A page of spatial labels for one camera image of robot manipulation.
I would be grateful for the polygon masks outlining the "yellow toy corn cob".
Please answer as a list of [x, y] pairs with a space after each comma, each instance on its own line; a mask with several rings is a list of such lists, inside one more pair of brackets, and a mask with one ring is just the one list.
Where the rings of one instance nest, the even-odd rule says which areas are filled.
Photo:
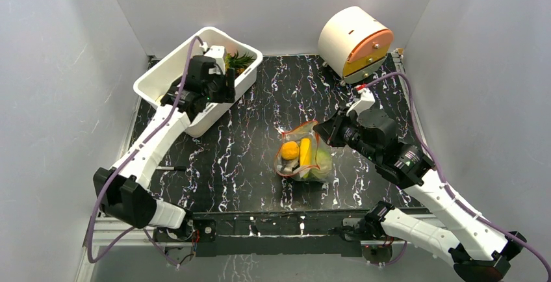
[[299, 172], [299, 177], [302, 180], [306, 180], [309, 175], [309, 167], [311, 165], [311, 155], [312, 155], [312, 142], [310, 138], [302, 138], [300, 140], [300, 156], [299, 163], [301, 171]]

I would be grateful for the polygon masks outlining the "light green toy cabbage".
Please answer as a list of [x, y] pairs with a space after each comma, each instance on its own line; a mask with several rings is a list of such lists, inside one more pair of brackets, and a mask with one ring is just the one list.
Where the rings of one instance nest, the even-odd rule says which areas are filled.
[[333, 161], [330, 152], [318, 149], [315, 155], [314, 166], [310, 169], [309, 177], [315, 181], [324, 182], [333, 170]]

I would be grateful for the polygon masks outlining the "clear zip bag orange zipper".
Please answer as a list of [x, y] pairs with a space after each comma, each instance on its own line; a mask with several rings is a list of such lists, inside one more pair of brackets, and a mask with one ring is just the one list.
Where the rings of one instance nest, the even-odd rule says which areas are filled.
[[314, 131], [316, 120], [281, 134], [274, 170], [281, 177], [301, 182], [326, 183], [333, 169], [330, 147]]

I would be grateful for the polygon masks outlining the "small orange toy tangerine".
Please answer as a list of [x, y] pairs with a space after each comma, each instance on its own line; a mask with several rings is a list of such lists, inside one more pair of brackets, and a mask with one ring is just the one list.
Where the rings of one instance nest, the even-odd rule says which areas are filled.
[[300, 156], [300, 146], [295, 141], [285, 142], [280, 149], [283, 160], [294, 160]]

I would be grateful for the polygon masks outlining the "grey toy fish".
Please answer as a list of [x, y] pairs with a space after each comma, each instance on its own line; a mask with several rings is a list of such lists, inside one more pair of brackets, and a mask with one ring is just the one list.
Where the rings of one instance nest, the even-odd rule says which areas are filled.
[[290, 177], [295, 175], [295, 171], [300, 167], [299, 159], [285, 160], [282, 159], [280, 164], [276, 166], [279, 175]]

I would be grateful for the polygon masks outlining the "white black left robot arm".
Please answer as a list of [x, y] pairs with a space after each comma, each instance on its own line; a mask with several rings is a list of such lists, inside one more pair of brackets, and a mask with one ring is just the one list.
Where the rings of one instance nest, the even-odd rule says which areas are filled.
[[177, 240], [187, 240], [194, 223], [186, 209], [155, 199], [151, 178], [174, 141], [210, 103], [236, 99], [235, 68], [223, 68], [212, 57], [193, 56], [185, 72], [161, 97], [154, 117], [123, 158], [93, 177], [98, 210], [135, 228], [168, 228]]

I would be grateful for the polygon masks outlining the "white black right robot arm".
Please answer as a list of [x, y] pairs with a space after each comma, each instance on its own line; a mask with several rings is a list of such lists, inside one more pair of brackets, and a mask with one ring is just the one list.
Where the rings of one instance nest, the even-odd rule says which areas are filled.
[[504, 235], [485, 225], [480, 214], [464, 211], [440, 181], [435, 163], [419, 147], [400, 140], [397, 123], [383, 110], [360, 114], [338, 110], [314, 132], [331, 147], [348, 146], [371, 161], [376, 172], [421, 202], [444, 228], [435, 227], [379, 201], [354, 226], [344, 225], [341, 235], [357, 240], [404, 239], [444, 260], [463, 281], [501, 281], [511, 268], [510, 260], [522, 246], [517, 231]]

